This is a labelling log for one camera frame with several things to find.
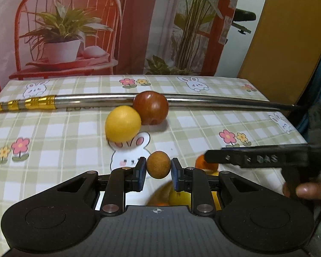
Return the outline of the dark red apple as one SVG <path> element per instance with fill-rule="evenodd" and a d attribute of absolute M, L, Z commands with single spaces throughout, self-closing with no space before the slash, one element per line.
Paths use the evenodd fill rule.
<path fill-rule="evenodd" d="M 144 91 L 135 96 L 133 108 L 139 113 L 143 125 L 159 125 L 169 112 L 166 97 L 154 91 Z"/>

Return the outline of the yellow lemon on table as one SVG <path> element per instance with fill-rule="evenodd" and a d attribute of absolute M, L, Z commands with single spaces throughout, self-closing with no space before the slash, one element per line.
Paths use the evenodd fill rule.
<path fill-rule="evenodd" d="M 122 143 L 130 141 L 139 133 L 141 117 L 130 106 L 114 108 L 105 120 L 105 136 L 108 141 Z"/>

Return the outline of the black office chair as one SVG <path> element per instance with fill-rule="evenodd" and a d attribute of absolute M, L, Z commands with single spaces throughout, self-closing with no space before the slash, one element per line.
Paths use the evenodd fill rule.
<path fill-rule="evenodd" d="M 255 20 L 256 14 L 254 12 L 236 8 L 231 26 L 237 28 L 240 34 L 246 35 L 250 34 L 251 31 L 247 29 L 245 26 L 240 25 L 239 22 Z"/>

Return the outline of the checkered bunny tablecloth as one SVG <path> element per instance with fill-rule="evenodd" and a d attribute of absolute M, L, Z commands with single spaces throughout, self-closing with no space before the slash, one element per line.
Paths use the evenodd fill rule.
<path fill-rule="evenodd" d="M 0 102 L 42 95 L 92 93 L 194 94 L 264 100 L 245 79 L 115 75 L 10 81 Z M 104 125 L 109 109 L 69 109 L 0 114 L 0 221 L 12 204 L 87 170 L 111 171 L 112 157 L 129 152 L 122 163 L 163 151 L 182 166 L 194 166 L 206 150 L 303 143 L 279 112 L 171 109 L 156 126 L 143 126 L 129 145 L 110 145 Z M 8 246 L 0 229 L 0 256 Z"/>

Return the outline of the yellow green orange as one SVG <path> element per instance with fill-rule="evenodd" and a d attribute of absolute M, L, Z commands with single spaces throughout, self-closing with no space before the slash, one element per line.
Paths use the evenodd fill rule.
<path fill-rule="evenodd" d="M 218 171 L 212 172 L 212 173 L 208 173 L 208 175 L 212 175 L 212 176 L 218 176 Z M 217 192 L 216 191 L 212 191 L 212 196 L 213 196 L 213 200 L 214 200 L 214 205 L 217 211 L 221 210 L 221 206 L 220 206 L 220 202 L 218 200 L 217 197 Z"/>

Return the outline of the small brown longan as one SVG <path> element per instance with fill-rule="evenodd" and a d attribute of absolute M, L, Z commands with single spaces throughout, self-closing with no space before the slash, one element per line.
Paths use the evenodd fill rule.
<path fill-rule="evenodd" d="M 147 159 L 147 172 L 155 179 L 165 178 L 171 169 L 169 156 L 163 151 L 153 152 Z"/>

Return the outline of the wooden board panel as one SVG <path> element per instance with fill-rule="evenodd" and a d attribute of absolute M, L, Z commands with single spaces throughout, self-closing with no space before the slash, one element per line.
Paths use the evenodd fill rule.
<path fill-rule="evenodd" d="M 295 104 L 321 57 L 321 0 L 266 0 L 238 76 Z"/>

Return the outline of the teal fabric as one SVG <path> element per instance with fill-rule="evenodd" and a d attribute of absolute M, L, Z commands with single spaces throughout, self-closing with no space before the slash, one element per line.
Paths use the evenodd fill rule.
<path fill-rule="evenodd" d="M 303 116 L 296 128 L 305 139 L 307 138 L 309 128 L 309 109 L 319 101 L 321 101 L 321 58 L 306 90 L 300 98 Z"/>

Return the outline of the printed room backdrop cloth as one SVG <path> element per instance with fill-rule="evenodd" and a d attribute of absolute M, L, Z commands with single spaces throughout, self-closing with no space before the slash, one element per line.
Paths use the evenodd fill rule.
<path fill-rule="evenodd" d="M 79 75 L 204 75 L 238 0 L 0 0 L 0 86 Z"/>

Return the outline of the mandarin in plate left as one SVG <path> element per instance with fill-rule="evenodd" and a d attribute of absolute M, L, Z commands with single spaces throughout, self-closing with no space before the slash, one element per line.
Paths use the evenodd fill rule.
<path fill-rule="evenodd" d="M 147 201 L 147 206 L 169 206 L 170 191 L 173 190 L 173 184 L 167 182 L 158 188 Z"/>

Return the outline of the steel clothes pole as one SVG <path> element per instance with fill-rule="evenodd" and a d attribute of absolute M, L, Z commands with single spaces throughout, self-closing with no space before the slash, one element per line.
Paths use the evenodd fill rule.
<path fill-rule="evenodd" d="M 296 105 L 264 100 L 241 99 L 211 95 L 160 94 L 152 91 L 142 93 L 94 93 L 83 95 L 46 95 L 28 99 L 0 102 L 0 113 L 27 110 L 56 110 L 83 107 L 151 106 L 163 103 L 169 107 L 199 107 L 246 110 L 292 111 Z"/>

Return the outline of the large yellow grapefruit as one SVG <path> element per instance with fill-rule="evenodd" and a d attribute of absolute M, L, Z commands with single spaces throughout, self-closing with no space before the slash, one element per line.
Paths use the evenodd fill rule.
<path fill-rule="evenodd" d="M 186 191 L 177 192 L 173 188 L 169 193 L 169 205 L 186 205 L 191 206 L 191 194 Z"/>

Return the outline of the mandarin behind plate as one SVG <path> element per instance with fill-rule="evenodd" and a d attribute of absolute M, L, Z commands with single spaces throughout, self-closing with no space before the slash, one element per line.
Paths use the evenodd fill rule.
<path fill-rule="evenodd" d="M 201 169 L 206 173 L 214 173 L 218 170 L 218 163 L 207 163 L 202 154 L 196 159 L 195 168 Z"/>

